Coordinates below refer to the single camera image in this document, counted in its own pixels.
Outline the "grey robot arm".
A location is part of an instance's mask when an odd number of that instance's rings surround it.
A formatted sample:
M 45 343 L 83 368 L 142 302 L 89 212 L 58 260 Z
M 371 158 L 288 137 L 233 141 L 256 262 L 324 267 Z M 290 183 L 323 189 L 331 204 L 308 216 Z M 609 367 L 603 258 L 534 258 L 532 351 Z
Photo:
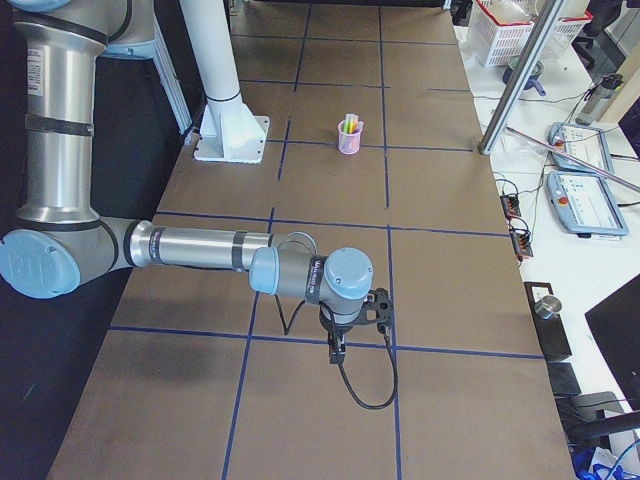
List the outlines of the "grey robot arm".
M 264 226 L 271 213 L 302 220 L 357 225 L 382 207 L 378 176 L 346 162 L 320 170 L 327 137 L 302 138 L 276 178 L 280 141 L 265 167 L 183 161 L 168 101 L 153 64 L 99 57 L 95 61 L 98 132 L 92 206 L 107 217 L 159 218 L 179 226 Z M 1 289 L 1 364 L 21 373 L 87 368 L 111 320 L 125 325 L 240 333 L 250 321 L 253 295 L 228 273 L 176 268 L 135 275 L 110 273 L 54 300 Z

